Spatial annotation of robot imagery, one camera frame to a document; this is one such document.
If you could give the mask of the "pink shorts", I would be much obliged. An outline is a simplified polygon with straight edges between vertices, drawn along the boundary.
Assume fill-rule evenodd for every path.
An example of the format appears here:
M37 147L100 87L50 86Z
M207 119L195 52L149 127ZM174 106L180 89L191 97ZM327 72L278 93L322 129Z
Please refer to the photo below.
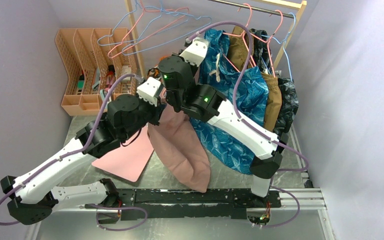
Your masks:
M160 95L165 106L159 125L150 124L147 135L156 155L174 177L189 189L205 193L208 189L211 167L189 117L175 112L166 103L166 89Z

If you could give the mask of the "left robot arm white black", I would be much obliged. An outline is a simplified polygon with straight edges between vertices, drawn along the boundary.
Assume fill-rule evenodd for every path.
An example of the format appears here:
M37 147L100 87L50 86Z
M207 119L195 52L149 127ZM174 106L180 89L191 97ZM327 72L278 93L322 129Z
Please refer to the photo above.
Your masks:
M146 124L158 124L163 111L156 94L122 94L106 97L94 121L79 130L66 146L24 175L0 181L14 223L32 225L52 213L76 206L111 209L119 201L114 183L103 178L87 185L60 186L83 165L119 148Z

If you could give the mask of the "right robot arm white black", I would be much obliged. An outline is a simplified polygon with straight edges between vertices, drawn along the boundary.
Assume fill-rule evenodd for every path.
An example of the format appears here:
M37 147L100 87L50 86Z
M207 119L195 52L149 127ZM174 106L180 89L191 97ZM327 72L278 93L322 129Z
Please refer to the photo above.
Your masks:
M226 132L253 152L251 192L266 197L271 179L282 162L279 137L237 111L214 87L196 83L196 68L182 57L165 57L157 68L167 90L166 100L175 112L182 111L190 118Z

